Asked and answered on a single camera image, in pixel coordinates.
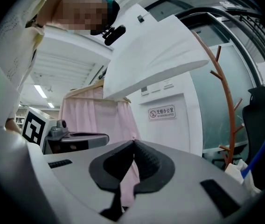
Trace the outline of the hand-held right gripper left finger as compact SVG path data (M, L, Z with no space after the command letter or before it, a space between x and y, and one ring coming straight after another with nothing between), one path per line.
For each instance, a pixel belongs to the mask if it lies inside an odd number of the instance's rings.
M70 197L95 217L118 221L134 202L135 148L125 140L63 154L45 156Z

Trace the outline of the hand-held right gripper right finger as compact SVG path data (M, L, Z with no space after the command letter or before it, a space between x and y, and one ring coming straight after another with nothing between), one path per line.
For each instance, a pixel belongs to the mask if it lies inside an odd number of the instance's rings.
M172 179L158 192L137 194L135 202L120 218L120 224L217 224L224 220L201 182L214 180L238 206L251 199L235 179L204 158L160 144L145 145L174 162Z

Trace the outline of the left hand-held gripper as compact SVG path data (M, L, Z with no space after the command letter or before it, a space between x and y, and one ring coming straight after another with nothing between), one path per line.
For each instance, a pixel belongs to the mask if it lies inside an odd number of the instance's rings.
M22 136L37 144L43 154L53 154L49 140L62 140L62 153L105 146L109 136L105 133L69 132L65 120L57 120L43 111L29 107L22 127Z

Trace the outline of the white cloth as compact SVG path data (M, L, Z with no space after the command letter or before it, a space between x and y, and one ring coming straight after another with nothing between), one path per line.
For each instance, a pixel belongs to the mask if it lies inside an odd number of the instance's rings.
M142 15L144 22L137 17ZM192 32L175 16L156 21L134 4L117 20L126 33L114 44L103 97L119 100L143 87L164 81L209 62Z

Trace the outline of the person's left forearm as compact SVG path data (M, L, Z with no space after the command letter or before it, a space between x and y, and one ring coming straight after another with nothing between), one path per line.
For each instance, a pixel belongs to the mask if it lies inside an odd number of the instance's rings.
M17 132L21 134L21 129L16 124L15 120L13 118L8 118L5 123L6 130Z

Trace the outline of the pink hanging garment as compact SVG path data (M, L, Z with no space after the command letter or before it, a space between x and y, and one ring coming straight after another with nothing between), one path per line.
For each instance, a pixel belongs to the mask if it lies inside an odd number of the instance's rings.
M140 139L127 98L114 102L67 99L62 101L59 119L66 121L71 132L105 133L109 144Z

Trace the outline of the bunch of beige clothes hangers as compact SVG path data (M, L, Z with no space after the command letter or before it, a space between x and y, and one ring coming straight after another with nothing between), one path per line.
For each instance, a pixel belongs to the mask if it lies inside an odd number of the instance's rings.
M103 87L105 82L105 75L106 75L107 69L105 69L98 77L96 82L92 85L88 85L83 88L74 89L68 92L64 98L63 101L67 99L86 99L86 100L95 100L95 101L112 101L113 99L106 99L103 98Z

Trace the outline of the orange coat tree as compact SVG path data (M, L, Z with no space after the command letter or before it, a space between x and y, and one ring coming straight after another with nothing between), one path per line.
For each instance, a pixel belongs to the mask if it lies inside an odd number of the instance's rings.
M191 32L195 36L197 41L200 43L202 48L205 50L207 55L209 56L210 61L213 63L216 71L211 70L210 74L217 77L221 81L222 87L223 87L223 90L225 93L227 106L228 106L228 112L229 112L229 121L230 121L230 142L229 142L228 147L220 145L219 148L223 149L224 151L227 152L227 154L223 154L223 159L225 162L225 169L224 170L226 170L228 165L231 164L232 160L233 160L236 134L241 129L244 128L244 123L242 123L239 127L236 127L236 121L235 121L235 110L239 107L239 105L241 104L243 99L240 98L239 101L236 103L236 105L234 105L227 79L225 77L225 74L224 74L219 62L218 62L222 47L220 45L218 45L217 53L215 56L212 53L212 51L209 49L209 47L202 41L202 39L199 37L199 35L195 31L191 31Z

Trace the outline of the black office chair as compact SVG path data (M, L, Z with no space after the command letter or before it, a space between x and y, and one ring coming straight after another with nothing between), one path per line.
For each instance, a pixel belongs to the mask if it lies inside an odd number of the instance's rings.
M251 88L248 92L251 95L250 102L242 109L242 123L247 134L245 145L249 149L247 161L251 162L265 141L265 86ZM235 155L240 154L243 149L235 144L232 163L241 159Z

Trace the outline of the white key card holder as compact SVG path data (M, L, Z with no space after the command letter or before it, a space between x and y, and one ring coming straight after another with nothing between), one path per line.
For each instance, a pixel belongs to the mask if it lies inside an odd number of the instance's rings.
M170 78L163 81L163 89L169 89L172 88L173 86L174 86L173 82Z

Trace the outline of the person's cream knit sweater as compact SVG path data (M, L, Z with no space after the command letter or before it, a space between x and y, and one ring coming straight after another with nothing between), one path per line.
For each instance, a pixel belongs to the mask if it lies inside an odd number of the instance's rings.
M0 127L13 119L44 28L34 18L46 0L18 0L0 23Z

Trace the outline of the ceiling air vent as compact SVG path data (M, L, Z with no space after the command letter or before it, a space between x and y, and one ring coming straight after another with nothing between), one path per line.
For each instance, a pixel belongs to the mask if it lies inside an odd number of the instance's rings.
M224 7L226 10L245 10L243 6L235 5L227 1L220 1L219 2L222 7Z

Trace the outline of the no smoking wall sign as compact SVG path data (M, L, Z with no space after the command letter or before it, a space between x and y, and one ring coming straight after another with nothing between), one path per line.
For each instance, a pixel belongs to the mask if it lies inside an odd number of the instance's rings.
M174 119L176 117L175 106L167 105L148 110L150 120Z

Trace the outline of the white wall switch panel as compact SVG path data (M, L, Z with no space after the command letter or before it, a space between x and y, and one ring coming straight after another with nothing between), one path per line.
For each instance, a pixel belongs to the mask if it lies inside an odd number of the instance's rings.
M161 88L160 88L160 83L152 84L152 85L150 85L148 88L149 88L149 91L150 91L151 93L158 92L158 91L161 90Z

